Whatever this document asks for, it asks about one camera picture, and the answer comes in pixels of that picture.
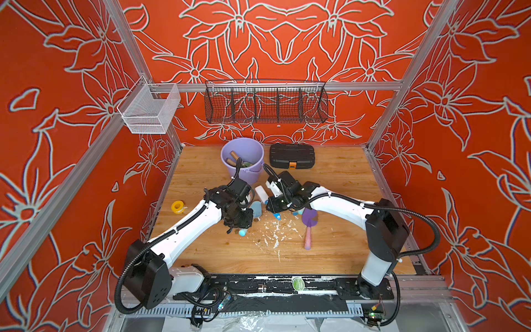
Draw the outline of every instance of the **black motor joint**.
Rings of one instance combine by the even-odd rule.
[[[210,201],[221,210],[223,224],[233,228],[247,229],[253,224],[253,210],[248,209],[251,202],[247,196],[251,192],[251,186],[240,178],[235,178],[228,186],[221,186],[209,190]]]
[[[278,178],[274,175],[269,176],[268,182],[282,192],[279,197],[268,199],[266,210],[271,213],[279,213],[290,208],[296,210],[302,208],[310,199],[312,191],[320,187],[319,184],[311,181],[301,185],[288,171],[280,173]]]

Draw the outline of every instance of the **purple bucket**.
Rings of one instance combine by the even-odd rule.
[[[248,161],[252,163],[253,166],[240,168],[238,177],[243,181],[247,182],[249,185],[253,185],[258,178],[260,173],[262,173],[263,164],[264,164],[264,148],[262,144],[258,141],[253,140],[252,138],[237,138],[234,139],[223,146],[221,149],[221,161],[227,166],[229,174],[234,176],[236,173],[236,167],[229,165],[225,160],[234,158],[230,155],[230,152],[234,151],[236,154],[243,159],[243,161]]]

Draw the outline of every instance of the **yellow tape roll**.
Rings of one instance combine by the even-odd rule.
[[[175,201],[172,204],[172,211],[177,214],[181,214],[184,211],[184,202],[183,201]]]

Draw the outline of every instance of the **black toolbox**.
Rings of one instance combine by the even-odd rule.
[[[269,163],[275,168],[308,169],[315,164],[313,146],[275,143],[269,149]]]

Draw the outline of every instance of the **purple trowel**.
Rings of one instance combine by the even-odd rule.
[[[306,225],[306,239],[304,240],[304,249],[312,248],[312,227],[317,225],[317,211],[310,208],[304,209],[302,213],[302,223]]]

